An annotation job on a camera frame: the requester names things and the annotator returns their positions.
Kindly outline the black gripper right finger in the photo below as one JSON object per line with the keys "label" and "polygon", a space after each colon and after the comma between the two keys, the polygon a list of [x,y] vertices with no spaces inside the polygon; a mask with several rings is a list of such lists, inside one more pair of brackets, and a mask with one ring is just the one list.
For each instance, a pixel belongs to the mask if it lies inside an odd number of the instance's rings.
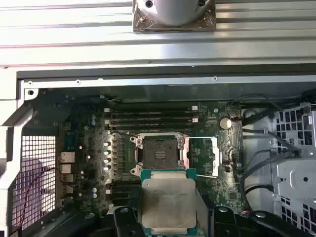
{"label": "black gripper right finger", "polygon": [[209,217],[211,237],[310,237],[277,215],[266,211],[235,214],[230,208],[217,206]]}

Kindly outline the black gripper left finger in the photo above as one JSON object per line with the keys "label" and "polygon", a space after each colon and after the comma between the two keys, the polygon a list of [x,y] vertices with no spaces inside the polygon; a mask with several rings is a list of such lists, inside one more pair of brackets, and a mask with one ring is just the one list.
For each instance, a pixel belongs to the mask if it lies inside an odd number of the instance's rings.
{"label": "black gripper left finger", "polygon": [[58,218],[42,229],[38,237],[142,237],[144,230],[134,210],[117,207],[100,217],[92,212],[78,212]]}

